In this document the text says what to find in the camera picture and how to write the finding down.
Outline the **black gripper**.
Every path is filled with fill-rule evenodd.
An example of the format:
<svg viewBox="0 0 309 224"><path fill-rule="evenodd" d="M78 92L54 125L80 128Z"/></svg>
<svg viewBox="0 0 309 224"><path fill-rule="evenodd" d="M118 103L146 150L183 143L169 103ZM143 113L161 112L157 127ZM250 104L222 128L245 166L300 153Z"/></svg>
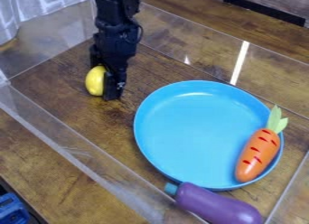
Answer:
<svg viewBox="0 0 309 224"><path fill-rule="evenodd" d="M98 32L93 36L90 48L91 67L106 66L105 73L106 101L119 99L127 82L129 59L135 56L137 45L142 39L142 26L137 21L113 25L95 22Z"/></svg>

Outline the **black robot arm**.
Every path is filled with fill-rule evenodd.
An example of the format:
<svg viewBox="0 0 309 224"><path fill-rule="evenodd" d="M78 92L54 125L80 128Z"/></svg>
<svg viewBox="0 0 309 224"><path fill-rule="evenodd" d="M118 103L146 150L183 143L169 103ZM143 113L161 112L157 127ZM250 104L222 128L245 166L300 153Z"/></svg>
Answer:
<svg viewBox="0 0 309 224"><path fill-rule="evenodd" d="M91 67L105 71L101 86L105 100L119 99L127 83L129 60L135 56L143 29L134 15L141 0L94 0L95 27L90 48Z"/></svg>

